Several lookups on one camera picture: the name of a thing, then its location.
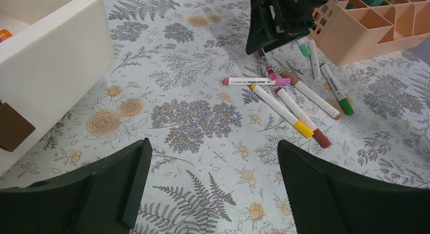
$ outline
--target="purple marker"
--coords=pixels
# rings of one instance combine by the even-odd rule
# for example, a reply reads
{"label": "purple marker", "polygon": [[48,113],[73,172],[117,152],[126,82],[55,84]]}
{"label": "purple marker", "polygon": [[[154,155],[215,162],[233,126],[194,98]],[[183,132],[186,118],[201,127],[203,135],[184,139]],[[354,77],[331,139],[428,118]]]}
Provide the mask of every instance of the purple marker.
{"label": "purple marker", "polygon": [[263,65],[266,67],[267,72],[269,73],[269,78],[273,81],[275,81],[278,77],[276,76],[275,72],[273,71],[272,66],[270,66],[269,61],[266,58],[266,55],[264,55],[264,52],[262,49],[258,49],[257,51],[258,56],[263,61]]}
{"label": "purple marker", "polygon": [[251,86],[257,84],[259,86],[287,86],[291,83],[289,78],[278,78],[273,81],[269,78],[225,78],[223,85],[225,86]]}

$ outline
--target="table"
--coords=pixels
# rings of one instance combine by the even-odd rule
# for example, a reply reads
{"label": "table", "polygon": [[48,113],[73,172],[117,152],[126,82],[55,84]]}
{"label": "table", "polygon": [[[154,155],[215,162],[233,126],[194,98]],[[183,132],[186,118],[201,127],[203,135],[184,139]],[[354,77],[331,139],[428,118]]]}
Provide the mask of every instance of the table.
{"label": "table", "polygon": [[[335,121],[286,87],[333,143],[321,149],[250,88],[221,84],[229,76],[266,76],[244,52],[248,2],[105,0],[114,66],[0,187],[72,171],[148,137],[151,173],[131,233],[296,233],[277,161],[280,139],[372,178],[428,188],[430,67],[408,51],[344,67],[320,53],[355,109]],[[267,57],[278,74],[292,72],[341,110],[328,83],[312,79],[295,43]],[[204,193],[207,205],[189,204]]]}

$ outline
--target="green marker cap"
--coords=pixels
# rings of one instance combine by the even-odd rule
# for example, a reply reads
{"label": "green marker cap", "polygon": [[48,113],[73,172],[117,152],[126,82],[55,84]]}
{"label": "green marker cap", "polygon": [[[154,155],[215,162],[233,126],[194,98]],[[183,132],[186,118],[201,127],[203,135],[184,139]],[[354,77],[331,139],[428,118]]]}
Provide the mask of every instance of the green marker cap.
{"label": "green marker cap", "polygon": [[299,48],[302,51],[303,55],[305,55],[306,57],[310,57],[310,50],[306,43],[303,43],[302,45],[300,45]]}
{"label": "green marker cap", "polygon": [[344,99],[340,100],[339,104],[342,107],[343,112],[346,115],[348,115],[348,116],[354,115],[354,109],[352,109],[351,105],[349,104],[348,99],[344,98]]}

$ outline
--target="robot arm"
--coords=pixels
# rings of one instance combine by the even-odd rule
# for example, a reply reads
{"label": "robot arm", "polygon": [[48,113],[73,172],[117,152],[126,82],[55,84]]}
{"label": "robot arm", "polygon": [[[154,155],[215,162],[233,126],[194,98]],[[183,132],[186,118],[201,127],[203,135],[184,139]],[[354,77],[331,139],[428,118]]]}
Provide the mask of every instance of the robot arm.
{"label": "robot arm", "polygon": [[329,0],[251,0],[251,21],[246,53],[272,51],[309,35],[312,10]]}

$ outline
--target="white plastic bin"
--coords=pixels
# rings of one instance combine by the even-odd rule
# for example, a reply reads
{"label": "white plastic bin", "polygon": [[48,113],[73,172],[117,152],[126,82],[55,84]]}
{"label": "white plastic bin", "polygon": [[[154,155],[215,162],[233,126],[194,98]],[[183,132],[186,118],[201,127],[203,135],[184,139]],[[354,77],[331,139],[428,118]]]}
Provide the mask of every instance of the white plastic bin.
{"label": "white plastic bin", "polygon": [[0,100],[36,130],[13,152],[0,149],[0,176],[94,85],[114,61],[103,0],[0,0]]}

